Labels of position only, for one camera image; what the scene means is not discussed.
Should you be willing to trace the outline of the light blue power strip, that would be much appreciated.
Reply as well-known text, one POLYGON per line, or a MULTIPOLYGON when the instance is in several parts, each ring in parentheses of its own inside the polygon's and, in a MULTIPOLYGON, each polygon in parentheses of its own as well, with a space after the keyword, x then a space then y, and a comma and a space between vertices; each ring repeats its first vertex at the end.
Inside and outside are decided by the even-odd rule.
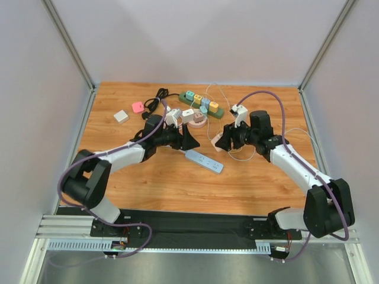
POLYGON ((215 174, 220 174, 224 169, 224 165, 217 162, 195 150, 176 150, 183 154, 183 156, 191 163, 196 164, 203 169, 207 169, 215 174))

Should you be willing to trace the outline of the white charger plug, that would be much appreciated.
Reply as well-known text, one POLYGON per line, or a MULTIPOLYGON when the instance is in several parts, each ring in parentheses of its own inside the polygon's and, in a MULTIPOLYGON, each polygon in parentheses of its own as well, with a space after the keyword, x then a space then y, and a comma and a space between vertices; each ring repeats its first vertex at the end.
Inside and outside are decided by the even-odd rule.
POLYGON ((113 115, 113 117, 119 124, 123 124, 130 119, 129 115, 125 112, 125 110, 118 111, 113 115))

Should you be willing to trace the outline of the beige patterned cube charger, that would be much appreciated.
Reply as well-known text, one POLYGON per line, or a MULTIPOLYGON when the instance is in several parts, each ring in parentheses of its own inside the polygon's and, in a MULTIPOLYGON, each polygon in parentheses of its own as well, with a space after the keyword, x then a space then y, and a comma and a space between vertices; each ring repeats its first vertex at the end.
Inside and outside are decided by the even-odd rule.
POLYGON ((211 139, 211 144, 217 152, 224 151, 223 133, 219 133, 213 139, 211 139))

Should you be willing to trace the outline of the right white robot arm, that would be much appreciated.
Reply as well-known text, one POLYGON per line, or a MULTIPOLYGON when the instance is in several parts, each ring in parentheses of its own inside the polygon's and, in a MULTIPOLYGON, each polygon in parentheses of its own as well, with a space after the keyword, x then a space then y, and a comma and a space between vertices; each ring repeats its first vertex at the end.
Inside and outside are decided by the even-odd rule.
POLYGON ((274 134, 266 111, 248 113, 234 106, 235 121, 223 127, 216 147, 225 151, 254 146, 255 151, 281 169, 304 192, 303 209, 280 208, 268 214, 278 230, 306 230, 316 238, 348 231, 355 223, 351 191, 348 183, 332 179, 302 158, 281 135, 274 134))

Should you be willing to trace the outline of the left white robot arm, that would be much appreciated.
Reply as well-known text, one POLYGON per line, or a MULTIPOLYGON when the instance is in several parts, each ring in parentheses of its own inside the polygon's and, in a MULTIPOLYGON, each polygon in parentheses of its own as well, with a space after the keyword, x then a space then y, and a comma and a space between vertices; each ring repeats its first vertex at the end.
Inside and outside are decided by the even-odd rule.
POLYGON ((152 115, 144 128, 120 147, 96 153, 81 150, 60 178, 59 195, 66 194, 101 222, 119 226, 124 216, 105 196, 110 175, 147 161, 163 146, 187 151, 199 147, 200 143, 186 125, 179 130, 174 124, 165 125, 163 116, 152 115))

